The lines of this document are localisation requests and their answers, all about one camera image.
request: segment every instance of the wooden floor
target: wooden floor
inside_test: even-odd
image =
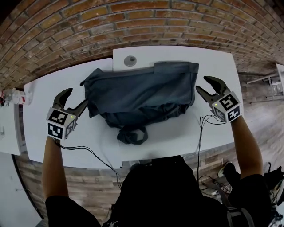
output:
[[[264,163],[271,162],[272,168],[276,169],[284,161],[284,104],[282,101],[250,104],[251,101],[264,100],[265,96],[269,96],[269,86],[262,81],[249,85],[245,83],[257,77],[240,75],[239,78],[244,100],[245,120],[260,146]],[[195,153],[184,155],[184,159],[196,174],[197,155]],[[232,161],[238,167],[234,144],[203,151],[199,176],[209,175],[216,178],[218,170],[227,161]],[[17,156],[16,162],[26,188],[33,193],[30,195],[45,217],[38,226],[48,226],[45,204],[37,197],[43,198],[42,164],[30,161],[27,152]],[[118,170],[122,180],[133,163],[123,163],[124,168]],[[115,174],[111,170],[68,167],[65,168],[65,173],[70,197],[94,214],[100,223],[103,223],[109,208],[115,203],[120,193]]]

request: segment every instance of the person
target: person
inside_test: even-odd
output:
[[[255,227],[267,227],[271,202],[263,177],[260,149],[242,116],[231,122],[240,180],[229,201],[244,208]],[[43,173],[49,226],[99,227],[97,219],[68,197],[60,147],[48,137]],[[227,208],[203,196],[191,168],[181,156],[154,159],[151,165],[131,168],[111,217],[104,227],[229,226]],[[247,226],[242,219],[234,226]]]

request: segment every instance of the shoe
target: shoe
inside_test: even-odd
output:
[[[219,172],[218,172],[218,177],[221,178],[222,176],[224,176],[224,169],[226,167],[227,164],[232,163],[231,161],[226,162],[226,164],[224,165],[224,167],[222,167]]]

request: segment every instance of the person's arm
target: person's arm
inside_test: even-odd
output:
[[[242,116],[231,122],[241,179],[253,174],[263,175],[260,149]]]
[[[50,196],[68,197],[61,148],[51,137],[47,137],[45,144],[42,186],[45,199]]]

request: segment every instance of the black shirt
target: black shirt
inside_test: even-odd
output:
[[[271,202],[262,175],[242,179],[229,196],[233,206],[245,208],[255,227],[267,227]],[[97,219],[64,196],[46,200],[49,226],[99,227]],[[111,218],[104,227],[221,226],[227,227],[227,208],[200,192],[181,157],[138,166],[126,177]]]

